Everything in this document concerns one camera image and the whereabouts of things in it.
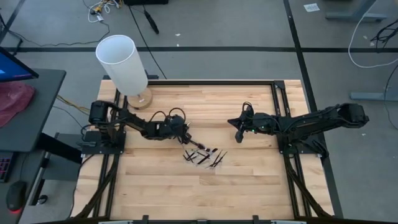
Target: monitor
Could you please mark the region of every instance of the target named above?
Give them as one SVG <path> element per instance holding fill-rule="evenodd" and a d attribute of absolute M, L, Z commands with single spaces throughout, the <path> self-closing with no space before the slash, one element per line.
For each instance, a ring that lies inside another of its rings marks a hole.
<path fill-rule="evenodd" d="M 0 47 L 0 82 L 38 78 L 39 75 Z"/>

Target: paper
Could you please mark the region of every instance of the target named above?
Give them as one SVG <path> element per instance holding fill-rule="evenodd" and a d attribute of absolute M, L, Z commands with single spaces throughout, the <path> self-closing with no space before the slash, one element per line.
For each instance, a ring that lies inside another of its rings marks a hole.
<path fill-rule="evenodd" d="M 320 10 L 317 3 L 304 5 L 304 8 L 307 10 L 307 12 L 315 12 Z"/>

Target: wooden table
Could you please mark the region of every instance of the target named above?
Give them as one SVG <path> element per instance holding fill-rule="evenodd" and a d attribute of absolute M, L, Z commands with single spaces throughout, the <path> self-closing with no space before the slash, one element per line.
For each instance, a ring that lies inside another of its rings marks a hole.
<path fill-rule="evenodd" d="M 308 113 L 300 80 L 285 80 L 285 85 L 292 116 Z M 152 104 L 134 113 L 148 120 L 158 110 L 168 113 L 171 108 L 180 107 L 191 122 L 189 133 L 194 141 L 228 154 L 214 170 L 196 167 L 183 159 L 182 146 L 176 139 L 149 141 L 127 127 L 112 220 L 140 220 L 143 215 L 149 215 L 151 220 L 250 220 L 253 215 L 262 220 L 293 218 L 284 160 L 276 137 L 245 133 L 243 142 L 238 144 L 234 139 L 236 129 L 226 122 L 240 115 L 244 101 L 250 101 L 257 112 L 275 114 L 271 88 L 264 85 L 151 85 L 149 88 L 154 95 Z M 98 99 L 113 101 L 114 93 L 112 81 L 103 80 Z M 155 120 L 163 120 L 162 115 L 158 114 Z M 327 212 L 333 213 L 320 159 L 314 154 L 300 157 L 307 188 Z M 102 158 L 94 156 L 81 168 L 72 216 L 82 210 L 95 192 Z M 303 215 L 301 195 L 299 190 L 296 192 Z M 101 203 L 100 214 L 103 214 L 106 200 Z"/>

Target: desk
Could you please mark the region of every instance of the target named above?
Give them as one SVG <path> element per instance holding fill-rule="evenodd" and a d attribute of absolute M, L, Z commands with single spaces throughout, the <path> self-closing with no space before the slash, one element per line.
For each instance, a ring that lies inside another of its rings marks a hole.
<path fill-rule="evenodd" d="M 250 85 L 184 84 L 198 80 L 181 81 L 181 85 L 171 85 L 175 80 L 154 83 L 162 82 L 166 84 L 149 85 L 153 102 L 135 113 L 148 120 L 158 110 L 167 112 L 180 107 L 191 122 L 189 133 L 194 141 L 228 154 L 215 170 L 195 167 L 184 161 L 177 140 L 149 141 L 127 127 L 111 220 L 141 220 L 143 215 L 150 220 L 251 220 L 253 215 L 265 220 L 293 219 L 284 160 L 276 137 L 246 133 L 238 144 L 235 128 L 226 122 L 240 115 L 244 101 L 250 101 L 257 112 L 275 114 L 271 88 L 260 83 L 253 85 L 259 81 Z M 284 83 L 292 116 L 308 113 L 300 80 Z M 111 80 L 103 80 L 98 99 L 113 101 L 115 91 Z M 307 188 L 327 212 L 333 213 L 320 159 L 314 154 L 300 157 Z M 95 192 L 102 160 L 102 155 L 96 155 L 81 168 L 72 216 Z M 303 215 L 303 203 L 296 192 Z M 103 195 L 99 215 L 104 214 L 106 196 Z"/>
<path fill-rule="evenodd" d="M 1 223 L 17 223 L 21 213 L 13 214 L 6 207 L 6 194 L 9 186 L 19 180 L 22 168 L 21 179 L 27 183 L 25 205 L 28 203 L 30 191 L 34 188 L 34 183 L 42 166 L 45 150 L 49 149 L 41 142 L 42 130 L 47 117 L 50 114 L 55 97 L 62 85 L 66 72 L 63 70 L 35 70 L 39 74 L 38 79 L 25 80 L 24 83 L 36 89 L 35 95 L 28 107 L 15 115 L 10 122 L 0 128 L 0 150 L 20 151 L 16 157 L 14 167 L 11 170 L 7 183 L 0 184 L 0 217 Z M 57 141 L 53 138 L 48 139 L 52 149 Z"/>

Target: white lamp shade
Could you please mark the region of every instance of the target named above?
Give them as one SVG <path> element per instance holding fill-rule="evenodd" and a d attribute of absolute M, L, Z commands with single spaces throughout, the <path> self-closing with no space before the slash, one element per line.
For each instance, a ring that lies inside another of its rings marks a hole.
<path fill-rule="evenodd" d="M 148 78 L 130 37 L 107 37 L 98 44 L 95 54 L 121 94 L 135 96 L 145 90 Z"/>

